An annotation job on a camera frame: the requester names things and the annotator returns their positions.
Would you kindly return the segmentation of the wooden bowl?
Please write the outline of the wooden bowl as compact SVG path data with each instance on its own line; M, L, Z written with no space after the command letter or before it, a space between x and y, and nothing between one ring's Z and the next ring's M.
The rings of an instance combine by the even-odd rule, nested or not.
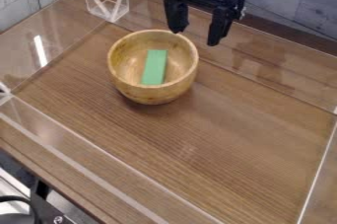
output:
M192 85L198 65L199 52L192 41L166 30L130 33L108 52L116 89L144 105L176 100Z

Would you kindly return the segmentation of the green rectangular stick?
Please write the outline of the green rectangular stick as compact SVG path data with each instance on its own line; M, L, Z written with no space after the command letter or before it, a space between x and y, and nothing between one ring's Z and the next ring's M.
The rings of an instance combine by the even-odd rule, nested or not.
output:
M166 80L168 52L160 49L148 51L142 77L143 85L160 85Z

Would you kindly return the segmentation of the clear acrylic corner bracket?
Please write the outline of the clear acrylic corner bracket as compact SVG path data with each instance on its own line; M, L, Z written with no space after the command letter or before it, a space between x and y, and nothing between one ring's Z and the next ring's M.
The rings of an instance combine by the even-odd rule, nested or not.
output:
M86 0L91 15L110 23L116 23L130 13L130 0Z

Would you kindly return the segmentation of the clear acrylic enclosure wall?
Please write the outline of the clear acrylic enclosure wall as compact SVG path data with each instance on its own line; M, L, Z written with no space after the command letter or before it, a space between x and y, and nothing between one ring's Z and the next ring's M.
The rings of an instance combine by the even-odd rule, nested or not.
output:
M108 52L168 30L163 0L106 22L58 0L0 34L0 149L102 224L337 224L337 57L236 25L187 92L144 105Z

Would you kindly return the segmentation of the black table leg bracket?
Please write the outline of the black table leg bracket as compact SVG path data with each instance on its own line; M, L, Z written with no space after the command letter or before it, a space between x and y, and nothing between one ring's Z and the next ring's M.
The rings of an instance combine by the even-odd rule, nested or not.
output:
M50 186L43 181L36 181L31 188L31 200L38 209L40 224L76 224L50 203Z

